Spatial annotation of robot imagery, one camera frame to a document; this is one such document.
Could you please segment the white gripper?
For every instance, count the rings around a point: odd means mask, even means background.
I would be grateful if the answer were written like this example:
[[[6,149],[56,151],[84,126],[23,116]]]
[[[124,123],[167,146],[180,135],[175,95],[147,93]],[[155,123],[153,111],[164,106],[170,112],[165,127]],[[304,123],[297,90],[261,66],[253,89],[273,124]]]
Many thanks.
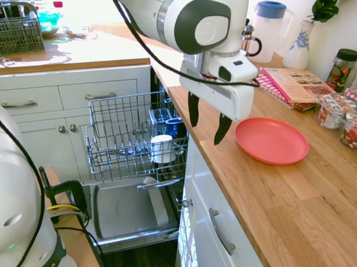
[[[187,101],[192,128],[199,121],[199,99],[221,112],[214,145],[221,143],[233,121],[243,120],[251,113],[255,93],[253,86],[220,86],[212,84],[211,81],[195,82],[183,76],[180,76],[179,80],[180,84],[189,91]]]

